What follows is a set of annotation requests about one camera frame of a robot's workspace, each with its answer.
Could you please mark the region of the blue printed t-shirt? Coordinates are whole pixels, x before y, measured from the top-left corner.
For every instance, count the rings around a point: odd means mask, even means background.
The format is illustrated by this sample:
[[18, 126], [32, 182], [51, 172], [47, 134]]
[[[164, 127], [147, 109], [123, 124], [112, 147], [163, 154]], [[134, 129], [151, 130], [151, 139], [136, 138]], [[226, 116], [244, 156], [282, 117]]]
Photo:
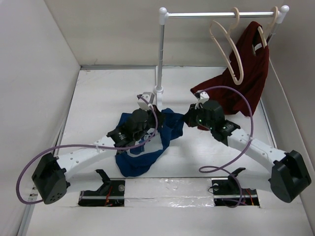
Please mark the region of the blue printed t-shirt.
[[125, 177], [137, 177], [146, 173], [169, 147], [170, 141], [183, 135], [183, 115], [170, 108], [161, 111], [165, 115], [162, 127], [143, 146], [127, 150], [115, 156], [116, 164]]

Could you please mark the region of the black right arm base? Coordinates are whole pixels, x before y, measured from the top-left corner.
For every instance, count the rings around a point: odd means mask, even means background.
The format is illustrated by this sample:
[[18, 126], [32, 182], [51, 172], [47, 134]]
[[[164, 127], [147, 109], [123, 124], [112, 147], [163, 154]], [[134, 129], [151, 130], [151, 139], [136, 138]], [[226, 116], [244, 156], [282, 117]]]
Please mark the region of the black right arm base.
[[236, 180], [228, 175], [226, 177], [212, 177], [208, 192], [213, 194], [215, 207], [255, 206], [259, 207], [256, 189], [239, 188]]

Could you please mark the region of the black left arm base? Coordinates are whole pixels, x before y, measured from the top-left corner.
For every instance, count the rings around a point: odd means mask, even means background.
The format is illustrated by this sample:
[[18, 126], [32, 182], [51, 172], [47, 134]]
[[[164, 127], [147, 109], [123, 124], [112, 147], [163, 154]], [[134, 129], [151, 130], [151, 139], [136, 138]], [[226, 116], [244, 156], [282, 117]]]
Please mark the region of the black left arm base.
[[125, 179], [110, 179], [104, 170], [95, 171], [102, 180], [97, 190], [80, 192], [78, 205], [81, 207], [124, 207], [125, 206]]

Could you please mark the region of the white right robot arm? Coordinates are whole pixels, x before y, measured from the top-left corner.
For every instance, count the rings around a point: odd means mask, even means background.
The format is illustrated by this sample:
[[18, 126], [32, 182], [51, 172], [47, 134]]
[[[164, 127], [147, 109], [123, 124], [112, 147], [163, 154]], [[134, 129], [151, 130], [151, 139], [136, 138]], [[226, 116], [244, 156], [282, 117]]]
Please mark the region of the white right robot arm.
[[246, 186], [270, 191], [281, 201], [290, 203], [312, 183], [299, 152], [279, 150], [252, 138], [239, 125], [225, 118], [217, 101], [191, 104], [183, 120], [189, 127], [205, 128], [215, 140], [241, 151], [242, 155], [247, 155], [268, 171], [262, 176], [248, 172], [230, 178], [227, 187], [232, 193], [239, 193]]

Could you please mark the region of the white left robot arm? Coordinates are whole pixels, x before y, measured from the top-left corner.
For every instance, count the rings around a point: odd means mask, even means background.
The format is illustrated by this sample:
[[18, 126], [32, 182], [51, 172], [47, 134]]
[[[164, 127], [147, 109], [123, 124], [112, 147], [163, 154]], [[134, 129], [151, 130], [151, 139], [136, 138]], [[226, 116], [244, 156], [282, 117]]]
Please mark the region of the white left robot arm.
[[92, 145], [79, 145], [78, 150], [60, 157], [51, 152], [44, 154], [32, 175], [43, 202], [49, 205], [60, 200], [71, 186], [71, 178], [82, 169], [105, 157], [140, 147], [139, 140], [151, 128], [160, 128], [164, 120], [164, 114], [154, 106], [149, 110], [137, 109], [123, 124]]

